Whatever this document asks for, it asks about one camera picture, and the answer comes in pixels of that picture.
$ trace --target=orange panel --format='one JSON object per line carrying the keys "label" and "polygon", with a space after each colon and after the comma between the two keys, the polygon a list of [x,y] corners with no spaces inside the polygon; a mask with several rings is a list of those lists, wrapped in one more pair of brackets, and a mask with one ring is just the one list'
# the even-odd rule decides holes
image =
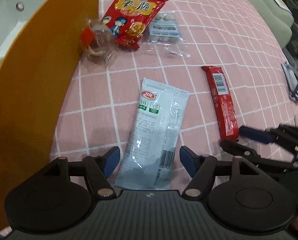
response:
{"label": "orange panel", "polygon": [[0,230],[6,194],[48,163],[79,34],[97,16],[98,0],[47,0],[0,65]]}

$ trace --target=red snack bar wrapper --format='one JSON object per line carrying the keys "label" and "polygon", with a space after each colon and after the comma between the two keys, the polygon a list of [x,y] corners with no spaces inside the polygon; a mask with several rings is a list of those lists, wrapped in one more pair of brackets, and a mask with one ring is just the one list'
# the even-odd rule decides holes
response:
{"label": "red snack bar wrapper", "polygon": [[168,0],[114,0],[102,18],[116,41],[137,50],[143,31]]}
{"label": "red snack bar wrapper", "polygon": [[205,71],[215,113],[217,115],[221,141],[228,139],[237,141],[239,137],[238,123],[232,97],[221,67],[203,66]]}

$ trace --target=pink tablecloth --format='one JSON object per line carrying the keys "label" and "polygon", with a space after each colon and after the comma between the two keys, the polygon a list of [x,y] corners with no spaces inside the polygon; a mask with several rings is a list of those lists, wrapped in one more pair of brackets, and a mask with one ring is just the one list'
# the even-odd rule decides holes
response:
{"label": "pink tablecloth", "polygon": [[[112,1],[100,0],[102,15]],[[77,161],[86,155],[103,154],[112,146],[119,146],[123,152],[141,81],[147,77],[190,92],[170,185],[183,190],[189,175],[179,160],[181,145],[198,155],[224,156],[218,146],[217,120],[201,65],[223,67],[239,125],[265,129],[293,122],[298,104],[288,98],[280,65],[284,54],[247,0],[170,0],[163,9],[176,11],[191,57],[166,57],[159,52],[147,55],[140,48],[123,53],[108,71],[82,60],[59,116],[52,159],[64,155]],[[263,157],[292,158],[276,145],[250,144]]]}

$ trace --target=plastic bag of white balls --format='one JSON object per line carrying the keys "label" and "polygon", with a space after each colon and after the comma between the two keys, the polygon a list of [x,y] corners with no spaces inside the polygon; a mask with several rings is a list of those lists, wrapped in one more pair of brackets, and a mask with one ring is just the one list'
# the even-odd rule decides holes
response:
{"label": "plastic bag of white balls", "polygon": [[182,57],[190,57],[173,11],[160,11],[144,33],[149,50],[164,51]]}

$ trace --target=cartoon boy with blue hair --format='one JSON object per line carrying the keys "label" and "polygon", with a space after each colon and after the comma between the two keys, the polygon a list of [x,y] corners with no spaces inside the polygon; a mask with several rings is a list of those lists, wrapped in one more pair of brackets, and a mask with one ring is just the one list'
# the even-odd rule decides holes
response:
{"label": "cartoon boy with blue hair", "polygon": [[110,28],[111,32],[113,33],[114,38],[118,37],[120,27],[125,25],[126,22],[127,22],[127,19],[125,19],[124,17],[119,17],[116,19],[116,21],[114,22],[114,26],[112,28]]}

